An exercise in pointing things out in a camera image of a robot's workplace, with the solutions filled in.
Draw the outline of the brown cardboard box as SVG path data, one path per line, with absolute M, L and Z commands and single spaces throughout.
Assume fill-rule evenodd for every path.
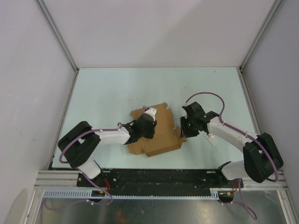
M 145 154 L 147 157 L 180 149 L 186 138 L 181 138 L 181 127 L 175 126 L 173 113 L 166 102 L 153 105 L 157 109 L 157 125 L 152 139 L 140 138 L 136 143 L 128 145 L 131 154 Z

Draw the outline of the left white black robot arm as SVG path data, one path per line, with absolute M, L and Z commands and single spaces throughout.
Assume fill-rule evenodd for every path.
M 156 125 L 156 119 L 145 113 L 132 122 L 118 123 L 114 129 L 92 129 L 88 122 L 81 121 L 58 141 L 59 162 L 78 169 L 92 186 L 97 187 L 103 182 L 103 174 L 101 167 L 91 159 L 96 147 L 133 144 L 140 138 L 152 139 Z

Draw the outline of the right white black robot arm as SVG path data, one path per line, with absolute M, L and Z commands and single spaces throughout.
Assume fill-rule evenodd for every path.
M 197 102 L 182 108 L 186 115 L 180 118 L 181 138 L 196 137 L 204 133 L 212 145 L 217 143 L 216 138 L 219 137 L 243 154 L 241 161 L 229 161 L 219 167 L 221 172 L 216 174 L 215 181 L 220 187 L 227 187 L 232 180 L 246 177 L 262 183 L 274 175 L 272 181 L 278 181 L 278 170 L 283 167 L 284 162 L 270 134 L 250 133 L 236 128 L 221 120 L 219 114 L 205 112 Z

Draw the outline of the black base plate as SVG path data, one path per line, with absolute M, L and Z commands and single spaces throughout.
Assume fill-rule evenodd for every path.
M 191 184 L 207 188 L 230 188 L 238 185 L 238 180 L 228 180 L 219 169 L 119 169 L 106 168 L 90 181 L 82 172 L 78 175 L 78 187 L 92 187 L 92 183 L 109 189 L 125 184 Z

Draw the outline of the aluminium rail beam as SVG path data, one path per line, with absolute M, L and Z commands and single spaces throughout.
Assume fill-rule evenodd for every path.
M 39 171 L 34 187 L 37 189 L 72 189 L 77 187 L 78 171 Z

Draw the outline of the right aluminium frame post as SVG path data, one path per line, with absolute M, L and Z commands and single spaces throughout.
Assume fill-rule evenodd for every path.
M 253 56 L 259 43 L 262 41 L 263 37 L 265 36 L 266 32 L 270 28 L 270 25 L 273 23 L 276 15 L 278 14 L 278 12 L 279 12 L 280 8 L 282 7 L 282 5 L 284 4 L 284 2 L 285 2 L 284 0 L 275 0 L 273 2 L 264 21 L 262 22 L 261 27 L 258 30 L 252 44 L 250 45 L 249 50 L 247 51 L 244 59 L 242 60 L 240 66 L 239 66 L 240 71 L 243 71 L 246 68 L 248 62 L 250 61 L 251 57 Z

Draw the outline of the aluminium frame post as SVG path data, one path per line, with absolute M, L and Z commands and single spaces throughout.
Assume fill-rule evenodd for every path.
M 244 59 L 242 60 L 240 66 L 239 66 L 240 71 L 243 71 L 246 68 L 248 62 L 250 61 L 251 57 L 253 56 L 259 43 L 262 41 L 263 37 L 265 36 L 266 32 L 270 28 L 270 25 L 273 23 L 276 15 L 278 14 L 278 12 L 279 12 L 280 8 L 282 7 L 282 5 L 284 4 L 284 2 L 285 2 L 284 0 L 275 0 L 273 2 L 264 21 L 262 22 L 261 27 L 258 30 L 252 44 L 250 45 L 249 50 L 247 51 Z
M 49 9 L 47 8 L 45 2 L 43 0 L 34 0 L 36 3 L 38 9 L 40 10 L 42 16 L 44 17 L 44 20 L 46 21 L 50 31 L 52 32 L 56 42 L 58 43 L 60 49 L 62 50 L 62 53 L 64 54 L 66 60 L 70 64 L 71 68 L 76 72 L 78 70 L 78 67 L 69 51 L 69 48 L 67 47 L 66 42 L 64 41 Z

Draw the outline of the left aluminium frame post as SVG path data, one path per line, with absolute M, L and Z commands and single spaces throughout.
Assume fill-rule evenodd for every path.
M 47 8 L 45 2 L 43 0 L 34 0 L 36 3 L 38 9 L 40 10 L 42 16 L 44 17 L 44 20 L 46 21 L 50 31 L 52 32 L 56 42 L 58 43 L 60 49 L 62 50 L 62 53 L 64 54 L 66 60 L 70 64 L 71 68 L 76 72 L 78 70 L 78 67 L 69 51 L 69 48 L 67 47 L 66 42 L 64 41 L 49 9 Z

